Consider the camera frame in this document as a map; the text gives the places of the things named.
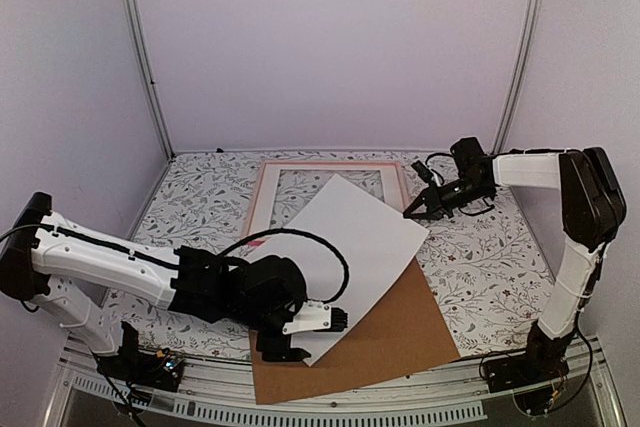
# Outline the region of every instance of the cardboard sheet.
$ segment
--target cardboard sheet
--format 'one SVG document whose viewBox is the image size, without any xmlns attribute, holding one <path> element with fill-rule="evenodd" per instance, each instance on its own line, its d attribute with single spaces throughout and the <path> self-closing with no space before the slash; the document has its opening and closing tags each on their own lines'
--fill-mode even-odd
<svg viewBox="0 0 640 427">
<path fill-rule="evenodd" d="M 251 362 L 256 403 L 274 404 L 343 392 L 422 372 L 460 358 L 418 262 L 313 367 Z"/>
<path fill-rule="evenodd" d="M 312 232 L 329 241 L 349 264 L 349 284 L 332 305 L 349 315 L 344 332 L 304 332 L 292 337 L 291 346 L 311 354 L 313 365 L 357 326 L 398 280 L 424 243 L 428 230 L 339 175 L 331 180 L 287 225 Z M 309 239 L 280 235 L 255 249 L 248 260 L 267 255 L 294 259 L 302 271 L 308 295 L 328 299 L 342 283 L 338 259 L 324 246 Z"/>
</svg>

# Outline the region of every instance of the black cable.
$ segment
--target black cable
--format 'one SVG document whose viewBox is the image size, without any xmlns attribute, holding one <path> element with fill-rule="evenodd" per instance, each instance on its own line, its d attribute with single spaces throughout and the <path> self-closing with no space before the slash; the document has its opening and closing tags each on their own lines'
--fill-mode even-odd
<svg viewBox="0 0 640 427">
<path fill-rule="evenodd" d="M 479 210 L 478 212 L 465 212 L 464 210 L 462 210 L 462 207 L 458 207 L 458 210 L 460 211 L 461 214 L 464 214 L 467 217 L 477 217 L 478 215 L 482 215 L 482 214 L 486 214 L 487 212 L 491 212 L 493 209 L 496 208 L 495 205 L 490 205 L 487 202 L 486 198 L 483 198 L 482 200 L 484 201 L 484 205 L 487 206 L 486 209 Z"/>
<path fill-rule="evenodd" d="M 447 154 L 446 152 L 434 152 L 433 154 L 427 155 L 427 160 L 425 160 L 425 163 L 429 162 L 431 159 L 435 157 L 447 157 L 449 159 L 452 159 L 453 155 Z"/>
<path fill-rule="evenodd" d="M 333 297 L 331 297 L 328 300 L 323 300 L 321 302 L 324 302 L 325 304 L 331 304 L 331 303 L 335 302 L 336 300 L 338 300 L 342 296 L 342 294 L 344 294 L 344 291 L 347 289 L 347 285 L 349 284 L 349 264 L 347 264 L 346 259 L 340 253 L 340 251 L 338 249 L 336 249 L 329 241 L 323 239 L 322 237 L 320 237 L 320 236 L 318 236 L 316 234 L 312 234 L 311 232 L 305 232 L 304 230 L 287 229 L 287 228 L 263 230 L 261 232 L 256 232 L 255 234 L 251 234 L 251 235 L 245 237 L 244 239 L 239 240 L 235 244 L 227 247 L 222 252 L 217 254 L 217 256 L 218 257 L 226 257 L 227 255 L 229 255 L 234 250 L 236 250 L 236 249 L 238 249 L 238 248 L 240 248 L 240 247 L 242 247 L 244 245 L 247 245 L 248 243 L 253 242 L 256 239 L 259 239 L 260 237 L 267 237 L 269 235 L 277 235 L 277 234 L 289 234 L 289 235 L 297 235 L 299 237 L 305 237 L 307 239 L 311 239 L 311 240 L 313 240 L 315 242 L 318 242 L 319 244 L 321 244 L 321 245 L 325 246 L 327 249 L 329 249 L 331 251 L 331 253 L 333 255 L 335 255 L 338 258 L 338 260 L 340 261 L 340 263 L 342 264 L 342 270 L 343 270 L 342 285 L 340 285 L 340 288 L 338 289 L 338 292 L 336 292 Z"/>
<path fill-rule="evenodd" d="M 42 226 L 42 224 L 24 224 L 24 225 L 19 225 L 17 227 L 14 227 L 11 230 L 7 230 L 4 234 L 0 235 L 0 242 L 4 241 L 4 239 L 9 237 L 10 235 L 15 234 L 19 230 L 35 229 L 35 228 L 40 228 L 41 226 Z"/>
<path fill-rule="evenodd" d="M 427 168 L 438 177 L 438 179 L 440 180 L 440 185 L 443 185 L 444 177 L 442 176 L 442 174 L 438 172 L 436 169 L 429 167 L 429 161 L 435 157 L 445 157 L 445 158 L 451 159 L 453 158 L 453 155 L 447 154 L 446 152 L 434 152 L 433 154 L 427 155 L 427 158 L 424 161 Z"/>
<path fill-rule="evenodd" d="M 99 357 L 94 354 L 92 352 L 93 358 L 96 361 L 96 364 L 98 364 L 98 372 L 100 372 L 100 359 Z M 113 381 L 111 380 L 111 378 L 107 375 L 102 374 L 102 376 L 105 378 L 105 380 L 107 381 L 107 383 L 109 384 L 109 386 L 114 390 L 114 392 L 116 393 L 116 395 L 118 396 L 118 398 L 122 401 L 122 403 L 124 404 L 124 408 L 127 410 L 129 417 L 131 418 L 131 420 L 133 420 L 135 422 L 135 424 L 138 427 L 147 427 L 147 424 L 145 424 L 140 417 L 138 417 L 138 413 L 136 412 L 135 407 L 133 406 L 133 404 L 131 404 L 131 402 L 124 396 L 124 394 L 120 391 L 120 389 L 118 389 L 118 387 L 116 387 L 116 384 L 113 383 Z"/>
<path fill-rule="evenodd" d="M 40 307 L 38 307 L 37 305 L 35 307 L 29 307 L 24 300 L 21 300 L 20 303 L 22 304 L 22 307 L 24 307 L 24 310 L 26 310 L 30 314 L 35 314 L 40 310 Z"/>
</svg>

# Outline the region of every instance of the wire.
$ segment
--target wire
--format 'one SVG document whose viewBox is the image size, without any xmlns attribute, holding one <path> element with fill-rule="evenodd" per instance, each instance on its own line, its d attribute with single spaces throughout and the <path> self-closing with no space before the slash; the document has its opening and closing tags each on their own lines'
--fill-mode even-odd
<svg viewBox="0 0 640 427">
<path fill-rule="evenodd" d="M 24 310 L 26 310 L 30 314 L 35 314 L 37 311 L 40 310 L 40 307 L 37 305 L 35 307 L 29 307 L 24 300 L 21 300 L 20 303 L 22 304 L 22 307 L 24 307 Z"/>
<path fill-rule="evenodd" d="M 325 304 L 331 304 L 336 300 L 338 300 L 342 296 L 342 294 L 344 294 L 344 291 L 347 289 L 347 285 L 349 284 L 349 264 L 347 264 L 346 259 L 340 253 L 340 251 L 336 249 L 328 240 L 325 240 L 316 234 L 312 234 L 311 232 L 305 232 L 304 230 L 287 229 L 287 228 L 263 230 L 261 232 L 256 232 L 255 234 L 251 234 L 245 237 L 244 239 L 239 240 L 235 244 L 227 247 L 222 252 L 217 254 L 217 256 L 226 257 L 234 250 L 244 245 L 247 245 L 248 243 L 253 242 L 256 239 L 259 239 L 261 237 L 267 237 L 269 235 L 276 235 L 276 234 L 289 234 L 289 235 L 297 235 L 299 237 L 305 237 L 307 239 L 311 239 L 315 242 L 318 242 L 319 244 L 329 249 L 331 253 L 333 253 L 333 255 L 335 255 L 340 261 L 340 263 L 342 264 L 342 270 L 343 270 L 342 284 L 340 285 L 340 288 L 338 289 L 338 291 L 333 295 L 333 297 L 331 297 L 328 300 L 323 300 L 322 302 L 324 302 Z"/>
<path fill-rule="evenodd" d="M 449 159 L 452 159 L 453 155 L 447 154 L 446 152 L 434 152 L 433 154 L 427 155 L 427 160 L 425 160 L 425 162 L 429 162 L 431 159 L 435 157 L 447 157 Z"/>
<path fill-rule="evenodd" d="M 100 372 L 100 358 L 94 354 L 93 352 L 91 353 L 93 355 L 93 358 L 95 359 L 96 363 L 98 364 L 98 372 Z M 135 424 L 138 427 L 147 427 L 147 424 L 145 424 L 140 417 L 138 416 L 138 413 L 136 412 L 135 407 L 131 404 L 131 402 L 124 396 L 124 394 L 120 391 L 120 389 L 118 389 L 118 387 L 116 387 L 116 384 L 113 383 L 113 381 L 111 380 L 111 378 L 107 375 L 102 374 L 102 376 L 105 378 L 105 380 L 107 381 L 107 383 L 109 384 L 109 386 L 114 390 L 114 392 L 116 393 L 116 395 L 118 396 L 118 398 L 122 401 L 122 403 L 124 404 L 124 408 L 127 410 L 129 417 L 131 418 L 131 420 L 133 420 L 135 422 Z"/>
<path fill-rule="evenodd" d="M 580 337 L 580 339 L 584 342 L 584 344 L 587 346 L 587 349 L 589 350 L 589 366 L 587 367 L 587 373 L 585 374 L 584 378 L 582 379 L 582 382 L 580 383 L 580 385 L 578 386 L 578 389 L 573 393 L 573 395 L 571 395 L 571 397 L 569 397 L 569 399 L 558 405 L 555 406 L 555 401 L 556 401 L 556 397 L 560 394 L 561 389 L 564 387 L 565 383 L 566 383 L 566 377 L 564 375 L 562 375 L 562 372 L 560 372 L 560 386 L 556 389 L 554 388 L 554 393 L 553 396 L 551 397 L 551 399 L 547 402 L 547 403 L 551 403 L 551 408 L 547 411 L 545 411 L 542 414 L 535 414 L 535 415 L 531 415 L 531 414 L 527 414 L 528 417 L 544 417 L 547 416 L 553 412 L 557 412 L 560 409 L 565 408 L 567 405 L 569 405 L 571 402 L 573 402 L 573 400 L 578 397 L 578 395 L 580 395 L 580 392 L 582 392 L 582 390 L 584 389 L 584 386 L 587 385 L 587 382 L 589 381 L 589 378 L 591 376 L 591 368 L 593 367 L 593 348 L 591 347 L 591 344 L 589 343 L 589 341 L 587 340 L 587 338 L 584 336 L 584 334 L 582 333 L 582 331 L 580 330 L 580 326 L 578 325 L 578 320 L 580 318 L 580 312 L 578 312 L 576 314 L 576 333 L 578 334 L 578 337 Z M 543 405 L 540 405 L 538 408 L 536 408 L 535 410 L 539 410 L 540 408 L 544 407 Z"/>
<path fill-rule="evenodd" d="M 482 209 L 479 210 L 478 212 L 465 212 L 464 210 L 462 210 L 462 207 L 458 207 L 458 210 L 460 211 L 460 213 L 466 215 L 467 217 L 477 217 L 478 215 L 482 215 L 482 214 L 486 214 L 487 212 L 491 212 L 493 209 L 496 208 L 495 205 L 491 205 L 487 202 L 486 198 L 482 199 L 484 201 L 484 205 L 487 206 L 486 209 Z"/>
<path fill-rule="evenodd" d="M 42 227 L 42 224 L 24 224 L 24 225 L 19 225 L 17 227 L 14 227 L 11 230 L 7 230 L 4 234 L 0 235 L 0 242 L 3 242 L 4 239 L 6 239 L 7 237 L 9 237 L 10 235 L 15 234 L 16 232 L 18 232 L 19 230 L 24 230 L 24 229 L 35 229 L 35 228 L 40 228 Z"/>
<path fill-rule="evenodd" d="M 587 381 L 589 380 L 589 377 L 591 376 L 591 367 L 593 367 L 593 347 L 591 347 L 591 344 L 589 343 L 587 338 L 584 336 L 584 334 L 580 330 L 580 327 L 578 326 L 577 317 L 576 317 L 576 331 L 577 331 L 578 336 L 580 337 L 580 339 L 582 339 L 584 344 L 587 346 L 587 349 L 589 349 L 589 366 L 587 367 L 587 373 L 585 374 L 584 379 L 582 379 L 582 382 L 580 383 L 580 386 L 578 387 L 578 390 L 576 390 L 573 393 L 573 395 L 571 397 L 569 397 L 569 400 L 567 400 L 566 402 L 564 402 L 561 405 L 558 405 L 557 407 L 553 407 L 551 410 L 549 410 L 547 412 L 547 414 L 550 414 L 552 412 L 556 412 L 556 411 L 558 411 L 560 409 L 563 409 L 569 403 L 571 403 L 580 394 L 580 392 L 582 392 L 582 389 L 584 389 L 584 386 L 587 385 Z"/>
<path fill-rule="evenodd" d="M 447 154 L 446 152 L 434 152 L 433 154 L 427 155 L 427 158 L 424 161 L 424 163 L 426 164 L 427 168 L 438 177 L 438 179 L 440 180 L 440 185 L 443 185 L 444 184 L 444 177 L 442 176 L 442 174 L 440 172 L 438 172 L 436 169 L 433 169 L 433 168 L 429 167 L 429 161 L 431 159 L 433 159 L 433 158 L 436 158 L 436 157 L 445 157 L 447 159 L 451 159 L 451 158 L 453 158 L 453 155 Z"/>
</svg>

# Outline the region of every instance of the brown cardboard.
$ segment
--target brown cardboard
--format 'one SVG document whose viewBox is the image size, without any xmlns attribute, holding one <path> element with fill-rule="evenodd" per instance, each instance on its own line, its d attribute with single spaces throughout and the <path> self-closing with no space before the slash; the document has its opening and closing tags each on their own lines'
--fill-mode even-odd
<svg viewBox="0 0 640 427">
<path fill-rule="evenodd" d="M 415 259 L 371 312 L 313 367 L 263 362 L 254 332 L 250 339 L 258 404 L 343 392 L 460 358 Z"/>
</svg>

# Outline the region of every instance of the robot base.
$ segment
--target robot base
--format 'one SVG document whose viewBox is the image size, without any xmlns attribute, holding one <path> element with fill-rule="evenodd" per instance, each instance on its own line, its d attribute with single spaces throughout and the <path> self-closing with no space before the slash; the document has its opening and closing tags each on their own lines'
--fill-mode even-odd
<svg viewBox="0 0 640 427">
<path fill-rule="evenodd" d="M 140 352 L 138 331 L 126 322 L 122 322 L 122 330 L 118 355 L 94 355 L 98 373 L 139 386 L 177 392 L 184 371 L 182 357 L 165 349 L 165 360 L 161 361 L 157 355 Z"/>
<path fill-rule="evenodd" d="M 524 354 L 491 360 L 483 363 L 482 367 L 491 393 L 526 387 L 569 373 L 569 366 L 563 358 L 546 362 L 544 367 L 534 370 Z"/>
</svg>

